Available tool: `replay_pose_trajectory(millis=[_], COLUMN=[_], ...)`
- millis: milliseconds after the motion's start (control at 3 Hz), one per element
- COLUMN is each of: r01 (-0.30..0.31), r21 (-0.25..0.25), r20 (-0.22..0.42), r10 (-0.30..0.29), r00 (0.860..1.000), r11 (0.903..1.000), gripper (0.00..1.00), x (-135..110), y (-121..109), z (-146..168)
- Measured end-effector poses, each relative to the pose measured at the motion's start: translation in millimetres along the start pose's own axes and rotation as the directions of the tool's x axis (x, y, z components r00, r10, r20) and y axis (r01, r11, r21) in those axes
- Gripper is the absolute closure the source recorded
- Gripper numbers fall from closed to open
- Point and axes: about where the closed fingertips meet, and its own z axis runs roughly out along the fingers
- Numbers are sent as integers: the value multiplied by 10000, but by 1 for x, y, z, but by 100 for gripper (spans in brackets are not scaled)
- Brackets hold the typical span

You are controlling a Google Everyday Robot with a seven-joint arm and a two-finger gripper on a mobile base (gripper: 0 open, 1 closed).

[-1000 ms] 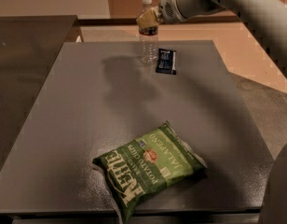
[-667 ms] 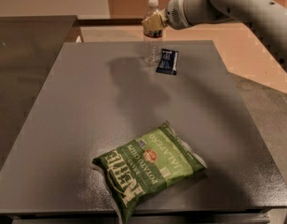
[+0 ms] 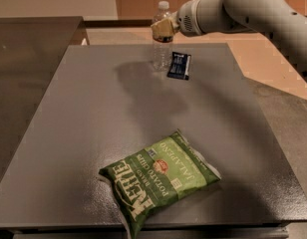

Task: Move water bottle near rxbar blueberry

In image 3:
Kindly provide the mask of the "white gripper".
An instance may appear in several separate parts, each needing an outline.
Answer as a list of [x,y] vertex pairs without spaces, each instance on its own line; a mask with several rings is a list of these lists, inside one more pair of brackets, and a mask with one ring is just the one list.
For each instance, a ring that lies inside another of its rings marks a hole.
[[197,9],[201,0],[190,0],[184,3],[173,17],[163,18],[151,25],[153,38],[161,43],[169,43],[180,31],[186,37],[201,36],[202,29],[198,24]]

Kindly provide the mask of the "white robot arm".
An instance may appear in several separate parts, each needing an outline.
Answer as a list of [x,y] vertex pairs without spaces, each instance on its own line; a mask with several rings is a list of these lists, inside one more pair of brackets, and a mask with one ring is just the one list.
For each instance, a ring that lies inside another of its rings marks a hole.
[[163,42],[177,32],[187,37],[213,32],[260,33],[307,84],[307,17],[285,0],[190,0],[154,22],[152,30]]

